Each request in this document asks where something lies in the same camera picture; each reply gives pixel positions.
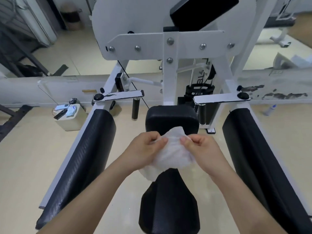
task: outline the phone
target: phone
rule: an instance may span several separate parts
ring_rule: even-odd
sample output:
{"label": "phone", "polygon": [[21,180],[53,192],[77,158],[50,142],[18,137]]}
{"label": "phone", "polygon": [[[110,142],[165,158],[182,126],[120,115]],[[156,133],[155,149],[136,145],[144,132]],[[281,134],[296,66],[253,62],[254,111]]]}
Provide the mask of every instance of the phone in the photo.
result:
{"label": "phone", "polygon": [[56,119],[56,120],[60,119],[62,116],[64,116],[66,114],[67,110],[68,110],[67,108],[62,110],[60,113],[58,113],[56,116],[54,116],[54,119]]}

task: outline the forearm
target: forearm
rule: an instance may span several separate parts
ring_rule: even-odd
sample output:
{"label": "forearm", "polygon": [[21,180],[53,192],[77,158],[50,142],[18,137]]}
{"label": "forearm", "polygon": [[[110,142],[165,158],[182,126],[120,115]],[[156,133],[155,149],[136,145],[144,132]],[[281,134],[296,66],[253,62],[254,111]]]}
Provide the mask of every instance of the forearm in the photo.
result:
{"label": "forearm", "polygon": [[286,234],[232,168],[212,177],[241,234]]}
{"label": "forearm", "polygon": [[38,233],[93,233],[116,190],[130,173],[118,158]]}

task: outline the black padded seat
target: black padded seat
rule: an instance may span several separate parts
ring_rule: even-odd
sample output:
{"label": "black padded seat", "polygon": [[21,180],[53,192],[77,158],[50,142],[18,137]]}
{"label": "black padded seat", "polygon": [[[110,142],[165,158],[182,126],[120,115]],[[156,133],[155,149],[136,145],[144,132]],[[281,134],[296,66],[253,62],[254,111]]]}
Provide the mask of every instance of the black padded seat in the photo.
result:
{"label": "black padded seat", "polygon": [[265,29],[268,28],[286,28],[294,26],[296,19],[290,18],[288,20],[276,20],[277,17],[269,17],[266,24],[264,25]]}
{"label": "black padded seat", "polygon": [[249,109],[230,112],[224,137],[237,174],[287,233],[312,233],[312,223]]}
{"label": "black padded seat", "polygon": [[52,220],[105,169],[115,133],[112,115],[107,110],[96,109],[37,220],[37,230]]}
{"label": "black padded seat", "polygon": [[[196,112],[187,105],[155,106],[146,115],[146,131],[161,135],[182,126],[186,135],[197,134]],[[197,201],[178,169],[168,169],[152,182],[141,200],[141,229],[148,234],[197,234],[200,229]]]}

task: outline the white bottle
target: white bottle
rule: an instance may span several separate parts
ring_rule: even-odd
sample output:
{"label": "white bottle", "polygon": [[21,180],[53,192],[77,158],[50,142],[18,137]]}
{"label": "white bottle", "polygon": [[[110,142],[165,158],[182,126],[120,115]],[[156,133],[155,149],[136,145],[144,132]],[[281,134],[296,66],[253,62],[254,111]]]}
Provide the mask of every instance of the white bottle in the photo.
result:
{"label": "white bottle", "polygon": [[272,112],[274,112],[275,108],[276,108],[276,104],[274,104],[273,106],[271,106],[268,110],[266,110],[263,114],[266,116],[270,116]]}

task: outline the white metal frame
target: white metal frame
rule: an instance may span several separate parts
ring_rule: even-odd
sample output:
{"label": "white metal frame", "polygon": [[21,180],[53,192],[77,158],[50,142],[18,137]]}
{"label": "white metal frame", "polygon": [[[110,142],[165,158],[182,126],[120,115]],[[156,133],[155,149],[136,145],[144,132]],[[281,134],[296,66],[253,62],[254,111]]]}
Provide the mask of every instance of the white metal frame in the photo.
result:
{"label": "white metal frame", "polygon": [[[248,34],[247,41],[242,46],[242,51],[240,54],[234,57],[231,66],[228,63],[228,54],[231,53],[233,44],[230,42],[231,32],[227,33],[222,30],[213,31],[196,31],[196,32],[163,32],[163,33],[147,33],[147,34],[122,34],[116,36],[109,42],[108,49],[110,49],[111,54],[116,57],[116,59],[124,60],[121,62],[124,69],[127,66],[128,59],[163,59],[163,82],[152,82],[146,81],[142,83],[154,84],[163,87],[163,105],[175,105],[176,104],[176,88],[177,88],[177,72],[178,61],[181,58],[210,58],[211,62],[216,70],[216,82],[219,86],[215,89],[214,95],[204,95],[200,96],[203,101],[206,102],[215,101],[218,96],[223,97],[222,94],[231,94],[233,98],[237,95],[237,77],[241,74],[243,67],[275,5],[277,0],[258,0],[256,7],[256,15],[253,21],[251,30]],[[174,44],[167,43],[169,38],[174,39]],[[108,93],[116,92],[115,77],[118,73],[123,72],[122,67],[117,63],[113,69],[111,75],[109,76],[107,82],[105,83],[104,95]],[[125,80],[126,84],[130,84],[131,81],[135,81],[137,78],[132,78]],[[210,125],[206,125],[210,132],[214,132],[214,126],[219,119],[219,116],[224,108],[225,103],[219,104],[219,108],[214,115],[214,119]],[[266,137],[263,128],[258,121],[257,117],[253,113],[248,102],[235,102],[230,103],[232,110],[236,108],[248,108],[257,123],[259,129]],[[110,102],[100,102],[95,103],[92,111],[88,115],[88,118],[77,135],[68,155],[66,156],[64,162],[62,163],[56,177],[54,178],[52,184],[49,187],[43,201],[41,202],[41,207],[45,207],[47,204],[60,176],[62,175],[70,157],[72,156],[76,146],[84,133],[85,128],[92,117],[95,109],[105,109],[109,110]],[[288,180],[290,181],[293,189],[295,190],[300,201],[304,205],[307,213],[312,214],[309,206],[304,200],[301,192],[298,190],[296,184],[292,180],[289,172],[278,159],[284,173],[286,174]]]}

